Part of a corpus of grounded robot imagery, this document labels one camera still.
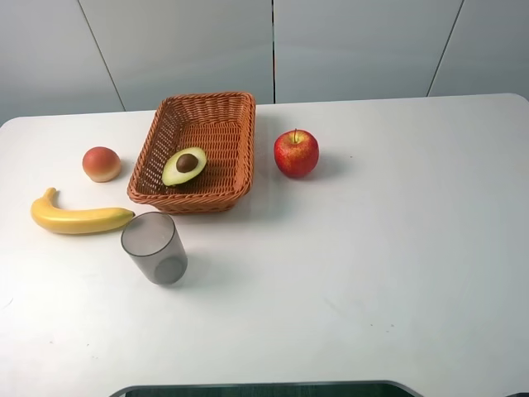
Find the halved avocado with pit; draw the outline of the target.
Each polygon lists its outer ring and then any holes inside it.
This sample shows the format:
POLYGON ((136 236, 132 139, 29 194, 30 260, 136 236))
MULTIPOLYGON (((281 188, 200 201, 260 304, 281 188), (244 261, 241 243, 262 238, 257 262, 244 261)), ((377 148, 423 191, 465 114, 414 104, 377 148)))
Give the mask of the halved avocado with pit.
POLYGON ((165 186, 185 184, 205 169, 207 157, 200 147, 189 147, 172 155, 164 165, 162 183, 165 186))

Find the dark base at bottom edge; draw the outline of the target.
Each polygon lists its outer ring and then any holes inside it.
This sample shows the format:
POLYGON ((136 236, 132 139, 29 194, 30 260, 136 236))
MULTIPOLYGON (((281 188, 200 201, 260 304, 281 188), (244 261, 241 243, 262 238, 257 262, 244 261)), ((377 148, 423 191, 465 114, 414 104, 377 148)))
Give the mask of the dark base at bottom edge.
POLYGON ((228 396, 418 396, 406 386, 390 381, 335 381, 302 383, 250 383, 237 385, 131 386, 112 396, 228 397, 228 396))

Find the yellow banana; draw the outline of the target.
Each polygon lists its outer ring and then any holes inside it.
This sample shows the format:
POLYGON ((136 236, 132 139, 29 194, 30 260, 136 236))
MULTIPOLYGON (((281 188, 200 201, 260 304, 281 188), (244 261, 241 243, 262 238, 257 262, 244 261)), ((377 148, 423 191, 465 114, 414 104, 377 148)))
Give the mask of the yellow banana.
POLYGON ((48 232, 65 235, 110 232, 127 225, 135 213, 125 208, 67 210, 55 206, 55 188, 48 188, 31 205, 34 222, 48 232))

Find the round bread bun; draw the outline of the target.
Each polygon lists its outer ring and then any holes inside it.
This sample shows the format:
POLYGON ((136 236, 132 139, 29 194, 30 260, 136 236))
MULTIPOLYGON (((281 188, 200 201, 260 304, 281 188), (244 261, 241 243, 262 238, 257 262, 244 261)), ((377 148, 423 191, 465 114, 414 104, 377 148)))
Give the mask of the round bread bun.
POLYGON ((121 173, 122 163, 115 151, 104 146, 95 146, 84 154, 82 167, 93 182, 105 183, 121 173))

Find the grey translucent plastic cup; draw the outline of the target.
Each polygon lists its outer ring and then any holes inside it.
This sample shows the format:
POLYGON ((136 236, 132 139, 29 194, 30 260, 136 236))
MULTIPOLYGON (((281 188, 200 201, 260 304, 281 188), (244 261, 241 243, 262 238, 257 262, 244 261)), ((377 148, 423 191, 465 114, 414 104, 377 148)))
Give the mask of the grey translucent plastic cup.
POLYGON ((172 285, 188 267, 174 220, 159 212, 134 217, 121 234, 123 250, 143 275, 155 285, 172 285))

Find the red apple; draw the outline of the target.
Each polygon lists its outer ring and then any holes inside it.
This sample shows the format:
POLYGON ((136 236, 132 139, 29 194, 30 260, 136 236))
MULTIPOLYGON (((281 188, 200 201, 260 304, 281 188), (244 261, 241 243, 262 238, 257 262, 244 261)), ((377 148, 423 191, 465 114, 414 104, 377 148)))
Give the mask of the red apple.
POLYGON ((310 174, 319 160, 317 139, 308 131, 294 129, 280 135, 274 143, 274 160, 289 178, 310 174))

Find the brown wicker basket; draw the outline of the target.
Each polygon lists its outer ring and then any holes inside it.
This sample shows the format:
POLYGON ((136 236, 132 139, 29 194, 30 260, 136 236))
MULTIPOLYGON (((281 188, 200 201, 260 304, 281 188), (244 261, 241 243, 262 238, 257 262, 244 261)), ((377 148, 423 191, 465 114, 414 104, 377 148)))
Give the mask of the brown wicker basket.
POLYGON ((162 213, 217 213, 247 194, 254 174, 255 98, 245 92, 188 93, 164 99, 127 186, 127 195, 162 213), (197 147, 206 164, 191 180, 162 181, 169 158, 197 147))

